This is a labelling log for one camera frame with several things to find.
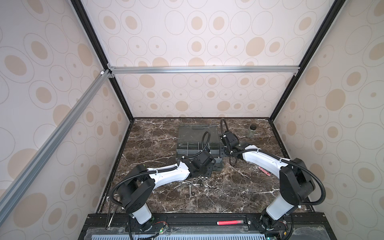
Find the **clear grey compartment organizer box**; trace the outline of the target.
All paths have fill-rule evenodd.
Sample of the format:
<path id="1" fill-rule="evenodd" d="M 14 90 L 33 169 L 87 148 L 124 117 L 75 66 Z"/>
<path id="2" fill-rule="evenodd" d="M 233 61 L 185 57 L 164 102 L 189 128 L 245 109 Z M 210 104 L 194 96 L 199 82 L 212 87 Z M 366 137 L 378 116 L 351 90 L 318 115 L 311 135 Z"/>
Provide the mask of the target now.
<path id="1" fill-rule="evenodd" d="M 213 172 L 223 170 L 224 145 L 219 137 L 218 127 L 215 125 L 184 125 L 179 127 L 177 141 L 177 158 L 197 154 L 205 144 L 202 137 L 205 132 L 211 134 L 207 148 L 216 160 L 213 163 Z"/>

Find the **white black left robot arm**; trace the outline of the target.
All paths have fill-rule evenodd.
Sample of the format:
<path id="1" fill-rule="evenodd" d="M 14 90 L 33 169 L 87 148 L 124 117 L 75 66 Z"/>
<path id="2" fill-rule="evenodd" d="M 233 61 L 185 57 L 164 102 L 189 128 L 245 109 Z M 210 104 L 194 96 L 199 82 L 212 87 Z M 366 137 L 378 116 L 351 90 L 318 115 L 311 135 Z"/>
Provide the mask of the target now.
<path id="1" fill-rule="evenodd" d="M 123 208 L 138 224 L 152 224 L 153 215 L 147 205 L 152 191 L 173 182 L 205 175 L 208 166 L 214 161 L 208 149 L 210 138 L 211 133 L 206 131 L 202 137 L 203 149 L 197 154 L 181 157 L 174 165 L 155 169 L 148 169 L 143 164 L 135 166 L 110 190 L 111 202 Z"/>

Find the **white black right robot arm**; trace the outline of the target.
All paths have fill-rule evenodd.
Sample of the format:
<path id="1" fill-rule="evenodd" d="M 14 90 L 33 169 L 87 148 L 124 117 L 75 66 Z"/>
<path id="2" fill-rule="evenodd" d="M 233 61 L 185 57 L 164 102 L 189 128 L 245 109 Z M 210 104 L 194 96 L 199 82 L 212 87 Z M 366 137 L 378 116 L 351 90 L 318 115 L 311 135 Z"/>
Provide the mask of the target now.
<path id="1" fill-rule="evenodd" d="M 301 205 L 317 206 L 324 202 L 324 184 L 301 159 L 281 158 L 254 145 L 241 143 L 229 130 L 225 119 L 221 119 L 220 128 L 227 156 L 257 165 L 280 181 L 279 195 L 261 213 L 260 222 L 265 229 L 271 229 L 284 215 L 291 214 Z"/>

